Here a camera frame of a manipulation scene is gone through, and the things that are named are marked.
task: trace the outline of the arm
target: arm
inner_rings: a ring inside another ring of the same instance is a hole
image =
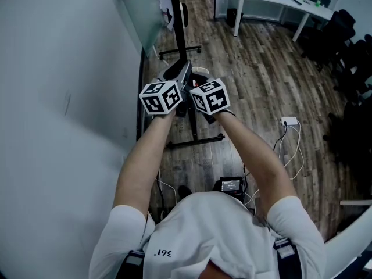
[[[117,181],[114,207],[132,206],[147,217],[151,188],[174,114],[175,110],[166,116],[155,117],[128,155]]]
[[[244,165],[252,173],[260,189],[265,215],[273,204],[286,196],[296,196],[287,171],[275,152],[234,115],[219,112],[214,115],[236,147]]]

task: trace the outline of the wooden floor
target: wooden floor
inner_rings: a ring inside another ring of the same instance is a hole
[[[334,156],[323,141],[329,127],[328,113],[341,115],[345,100],[333,90],[334,82],[326,67],[319,73],[313,62],[302,59],[302,50],[292,42],[293,33],[274,23],[243,20],[239,36],[224,20],[213,21],[214,0],[181,0],[187,4],[189,26],[186,45],[202,45],[202,53],[188,52],[193,66],[205,67],[227,86],[231,109],[246,126],[258,133],[269,145],[283,134],[280,117],[296,116],[301,122],[301,150],[305,166],[294,179],[298,195],[325,240],[333,237],[343,218],[341,199],[357,198],[356,184],[350,170],[334,163]],[[164,28],[155,44],[158,52],[174,49],[174,34]],[[173,63],[178,55],[165,56]],[[144,82],[148,83],[166,65],[154,53],[145,61]],[[208,125],[197,115],[199,138],[224,133],[217,124]],[[287,162],[294,154],[297,133],[288,129],[282,145],[281,159]],[[191,140],[188,119],[174,119],[169,140]],[[287,166],[293,177],[302,164],[300,154]],[[162,181],[175,189],[187,185],[194,192],[210,191],[222,176],[243,176],[243,164],[228,138],[221,142],[165,150],[160,168]],[[248,192],[256,185],[248,176]],[[166,206],[175,205],[174,192],[163,185]],[[255,196],[257,213],[260,195]],[[152,211],[161,206],[156,185],[153,188]]]

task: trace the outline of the power strip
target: power strip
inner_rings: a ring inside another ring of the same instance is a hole
[[[282,117],[280,118],[280,123],[284,125],[284,122],[287,122],[287,126],[289,125],[297,125],[298,122],[297,122],[297,118],[296,117]]]

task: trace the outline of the small display screen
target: small display screen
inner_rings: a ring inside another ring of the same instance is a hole
[[[240,180],[222,181],[222,191],[239,190]]]

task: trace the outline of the white t-shirt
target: white t-shirt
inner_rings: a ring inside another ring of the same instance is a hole
[[[115,278],[129,251],[140,249],[144,279],[199,278],[210,260],[232,278],[278,278],[278,237],[297,246],[303,279],[322,278],[324,241],[300,200],[281,199],[267,222],[273,230],[221,192],[191,194],[156,226],[150,215],[146,221],[139,210],[116,206],[94,249],[89,278]]]

